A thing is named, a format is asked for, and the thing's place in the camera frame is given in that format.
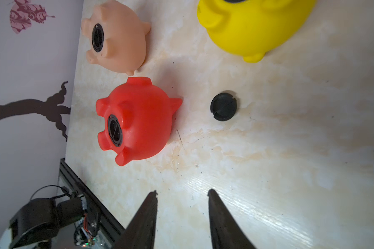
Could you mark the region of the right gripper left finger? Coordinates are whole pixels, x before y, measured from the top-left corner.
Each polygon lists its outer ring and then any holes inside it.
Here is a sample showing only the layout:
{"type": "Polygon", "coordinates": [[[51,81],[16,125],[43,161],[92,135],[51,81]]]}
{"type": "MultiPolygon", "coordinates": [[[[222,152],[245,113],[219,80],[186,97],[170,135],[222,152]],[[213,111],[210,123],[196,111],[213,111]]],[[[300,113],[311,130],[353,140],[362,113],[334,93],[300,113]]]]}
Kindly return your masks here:
{"type": "Polygon", "coordinates": [[[156,233],[157,192],[150,192],[137,213],[112,246],[113,249],[153,249],[156,233]]]}

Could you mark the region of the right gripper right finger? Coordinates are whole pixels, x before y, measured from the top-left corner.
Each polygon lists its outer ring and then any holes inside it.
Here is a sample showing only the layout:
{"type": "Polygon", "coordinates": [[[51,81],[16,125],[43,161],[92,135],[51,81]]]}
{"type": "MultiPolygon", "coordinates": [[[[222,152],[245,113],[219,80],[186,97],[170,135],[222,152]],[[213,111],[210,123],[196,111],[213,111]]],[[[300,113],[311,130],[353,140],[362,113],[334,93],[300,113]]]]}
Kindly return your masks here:
{"type": "Polygon", "coordinates": [[[208,210],[213,249],[256,249],[214,189],[208,192],[208,210]]]}

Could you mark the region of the red piggy bank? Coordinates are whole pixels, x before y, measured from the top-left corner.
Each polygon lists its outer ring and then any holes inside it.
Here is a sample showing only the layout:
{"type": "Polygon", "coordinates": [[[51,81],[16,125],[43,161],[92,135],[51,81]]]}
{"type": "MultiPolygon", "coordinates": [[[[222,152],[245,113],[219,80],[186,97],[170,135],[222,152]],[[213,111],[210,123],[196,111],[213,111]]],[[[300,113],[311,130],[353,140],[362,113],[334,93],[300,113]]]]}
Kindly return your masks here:
{"type": "Polygon", "coordinates": [[[105,120],[105,130],[98,133],[100,148],[113,150],[119,166],[155,156],[167,144],[173,115],[182,103],[180,98],[170,98],[148,77],[129,77],[109,96],[96,101],[97,115],[105,120]],[[111,114],[117,117],[123,132],[120,147],[111,142],[108,134],[111,114]]]}

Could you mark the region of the black plug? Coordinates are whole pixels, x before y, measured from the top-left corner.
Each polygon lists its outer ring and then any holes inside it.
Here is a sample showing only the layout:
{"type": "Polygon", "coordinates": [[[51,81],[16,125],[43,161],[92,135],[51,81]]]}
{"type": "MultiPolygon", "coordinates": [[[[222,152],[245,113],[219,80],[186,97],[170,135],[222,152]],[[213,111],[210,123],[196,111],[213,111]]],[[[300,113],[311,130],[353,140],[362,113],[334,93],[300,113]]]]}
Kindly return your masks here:
{"type": "Polygon", "coordinates": [[[117,117],[111,114],[107,122],[108,134],[111,142],[116,146],[120,147],[123,141],[123,132],[117,117]]]}
{"type": "Polygon", "coordinates": [[[237,112],[237,99],[230,93],[219,93],[212,99],[210,112],[217,121],[228,121],[237,112]]]}
{"type": "Polygon", "coordinates": [[[91,34],[91,43],[93,50],[95,52],[100,52],[103,48],[103,43],[105,40],[105,34],[103,31],[103,28],[101,24],[97,23],[92,29],[92,34],[91,34]]]}

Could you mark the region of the yellow piggy bank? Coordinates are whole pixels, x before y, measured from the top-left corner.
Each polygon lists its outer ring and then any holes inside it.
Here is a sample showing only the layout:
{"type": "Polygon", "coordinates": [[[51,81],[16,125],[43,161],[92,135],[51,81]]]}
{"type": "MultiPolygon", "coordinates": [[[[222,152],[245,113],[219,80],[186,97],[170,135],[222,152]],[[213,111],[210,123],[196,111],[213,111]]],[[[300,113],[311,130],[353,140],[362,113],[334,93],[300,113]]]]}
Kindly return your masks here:
{"type": "Polygon", "coordinates": [[[197,18],[217,47],[257,63],[297,33],[315,5],[311,0],[202,0],[197,18]]]}

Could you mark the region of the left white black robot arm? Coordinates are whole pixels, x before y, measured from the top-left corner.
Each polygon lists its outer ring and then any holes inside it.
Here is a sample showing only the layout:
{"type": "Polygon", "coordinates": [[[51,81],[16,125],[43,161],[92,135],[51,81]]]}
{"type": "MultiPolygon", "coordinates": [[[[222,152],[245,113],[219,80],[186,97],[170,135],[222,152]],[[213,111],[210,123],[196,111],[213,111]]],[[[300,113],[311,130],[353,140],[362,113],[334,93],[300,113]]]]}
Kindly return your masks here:
{"type": "Polygon", "coordinates": [[[10,249],[52,239],[61,228],[82,218],[85,213],[85,198],[71,197],[58,204],[57,199],[31,199],[10,219],[10,249]]]}

